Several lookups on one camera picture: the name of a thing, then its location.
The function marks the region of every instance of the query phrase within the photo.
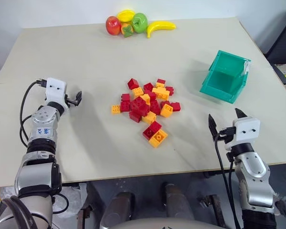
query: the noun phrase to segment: yellow lego brick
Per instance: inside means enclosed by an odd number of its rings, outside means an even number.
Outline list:
[[[153,92],[156,94],[158,99],[168,100],[168,97],[170,96],[170,92],[162,87],[154,87]]]
[[[113,105],[111,106],[111,114],[119,114],[120,111],[120,105]]]
[[[173,107],[168,104],[164,104],[160,112],[160,115],[162,115],[165,118],[168,118],[169,116],[172,115],[172,113],[173,113]]]
[[[151,105],[151,98],[148,94],[141,95],[140,97],[144,99],[147,105]]]
[[[142,121],[146,122],[147,124],[151,124],[154,121],[156,121],[157,115],[154,112],[148,112],[147,116],[143,117],[142,116]]]
[[[144,94],[144,92],[143,92],[143,90],[142,90],[141,87],[137,87],[137,88],[135,88],[135,89],[132,89],[132,91],[133,91],[134,98],[137,98],[137,97],[139,97],[140,95],[143,95],[143,94]]]
[[[158,82],[156,82],[156,88],[158,88],[158,87],[164,88],[164,84],[163,84],[163,83],[158,83]]]
[[[164,132],[163,130],[159,130],[157,133],[155,133],[152,138],[148,141],[149,144],[151,144],[153,147],[157,148],[160,143],[166,139],[167,133]]]

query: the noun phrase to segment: red lego brick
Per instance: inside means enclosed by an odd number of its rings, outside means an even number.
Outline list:
[[[130,81],[129,81],[127,84],[128,84],[128,87],[129,87],[130,90],[139,87],[138,81],[136,81],[136,80],[133,79],[133,78],[131,78]]]
[[[129,117],[137,123],[139,123],[141,121],[141,115],[137,114],[134,111],[129,112]]]
[[[142,107],[144,105],[146,105],[145,100],[141,97],[137,97],[130,102],[130,109],[131,110],[139,109],[140,107]]]
[[[151,101],[156,99],[156,93],[155,92],[145,90],[144,93],[149,95]]]
[[[174,88],[173,87],[165,87],[166,90],[168,90],[170,92],[170,95],[174,94]]]
[[[145,104],[144,106],[133,108],[133,112],[139,114],[140,116],[147,116],[148,112],[150,112],[150,106]]]
[[[122,101],[120,104],[120,111],[130,111],[130,102],[129,101]]]
[[[153,89],[152,83],[147,83],[147,84],[145,84],[145,85],[143,86],[143,89],[144,89],[144,91],[145,91],[145,90],[152,91],[152,89]]]
[[[146,130],[144,130],[143,136],[146,137],[147,140],[149,140],[161,129],[161,127],[162,126],[155,121]]]
[[[130,102],[130,94],[122,94],[121,95],[122,102]]]
[[[156,115],[160,115],[161,109],[160,109],[158,101],[156,99],[151,101],[150,110],[152,112],[154,112]]]
[[[160,107],[162,108],[164,106],[164,104],[171,105],[170,101],[166,100],[166,101],[160,102]]]
[[[163,84],[165,84],[165,80],[158,79],[158,80],[157,80],[157,83],[163,83]]]
[[[173,111],[180,111],[180,103],[171,103],[171,107],[173,107]]]

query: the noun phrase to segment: toy fruit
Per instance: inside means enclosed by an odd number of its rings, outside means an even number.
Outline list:
[[[147,38],[151,37],[151,33],[156,30],[174,30],[176,25],[169,21],[154,21],[147,27]]]
[[[147,17],[142,13],[136,13],[132,19],[133,29],[137,33],[144,32],[147,28]]]
[[[135,12],[132,10],[123,10],[118,13],[117,18],[120,20],[120,22],[129,22],[133,19],[134,15]]]
[[[121,31],[121,23],[117,17],[110,16],[106,21],[106,30],[111,35],[118,35]]]
[[[129,37],[129,36],[133,35],[132,25],[127,24],[127,23],[122,23],[121,32],[124,35],[124,37]]]

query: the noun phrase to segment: green apple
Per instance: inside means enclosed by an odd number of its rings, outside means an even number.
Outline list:
[[[147,28],[147,17],[142,13],[136,13],[132,19],[132,26],[137,33],[144,32]]]

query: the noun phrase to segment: toy apple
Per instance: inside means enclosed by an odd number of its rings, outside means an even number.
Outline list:
[[[114,16],[107,18],[106,30],[111,35],[118,35],[121,32],[121,23],[119,19]]]
[[[142,13],[136,13],[132,19],[132,26],[137,33],[144,32],[147,28],[147,17]]]

